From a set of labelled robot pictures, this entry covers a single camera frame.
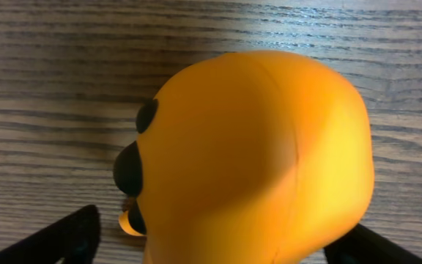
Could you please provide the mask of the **orange dinosaur toy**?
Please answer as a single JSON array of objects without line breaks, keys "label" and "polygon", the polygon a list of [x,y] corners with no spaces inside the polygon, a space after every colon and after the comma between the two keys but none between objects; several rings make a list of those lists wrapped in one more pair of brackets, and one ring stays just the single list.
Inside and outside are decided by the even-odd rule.
[{"label": "orange dinosaur toy", "polygon": [[341,74],[283,51],[171,77],[114,163],[145,263],[298,263],[349,232],[374,190],[369,117]]}]

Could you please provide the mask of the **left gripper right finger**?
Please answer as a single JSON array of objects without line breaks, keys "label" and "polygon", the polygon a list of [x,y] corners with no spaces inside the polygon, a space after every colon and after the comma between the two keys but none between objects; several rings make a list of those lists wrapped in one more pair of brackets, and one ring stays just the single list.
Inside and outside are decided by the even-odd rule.
[{"label": "left gripper right finger", "polygon": [[327,264],[422,264],[422,258],[357,224],[324,248]]}]

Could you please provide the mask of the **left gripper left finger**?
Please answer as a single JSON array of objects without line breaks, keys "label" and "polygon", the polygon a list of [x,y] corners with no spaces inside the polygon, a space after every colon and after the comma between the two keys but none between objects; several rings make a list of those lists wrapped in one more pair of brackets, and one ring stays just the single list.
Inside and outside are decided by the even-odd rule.
[{"label": "left gripper left finger", "polygon": [[87,205],[0,251],[0,264],[92,264],[100,244],[100,214]]}]

